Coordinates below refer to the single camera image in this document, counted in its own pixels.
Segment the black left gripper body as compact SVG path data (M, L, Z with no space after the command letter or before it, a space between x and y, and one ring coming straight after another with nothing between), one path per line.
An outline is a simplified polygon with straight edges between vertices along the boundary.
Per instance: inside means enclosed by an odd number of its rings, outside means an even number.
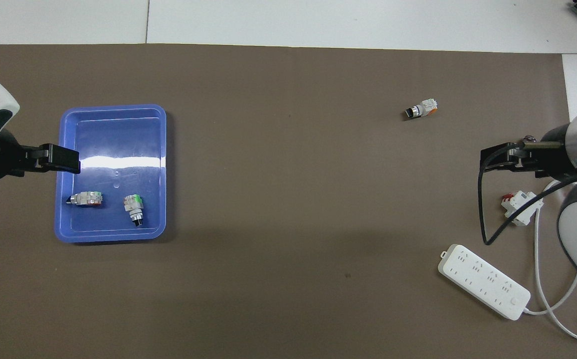
M4 129L0 132L0 179L6 176L24 177L26 172L40 172L39 158L44 146L23 146L14 135Z

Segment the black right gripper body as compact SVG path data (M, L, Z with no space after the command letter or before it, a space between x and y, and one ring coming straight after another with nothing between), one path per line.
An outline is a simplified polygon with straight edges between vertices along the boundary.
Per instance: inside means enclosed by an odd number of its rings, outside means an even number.
M533 150L537 170L535 178L553 178L557 181L564 181L577 175L577 167L569 159L566 150L566 135L569 125L556 127L545 133L541 142L557 142L557 148L537 148Z

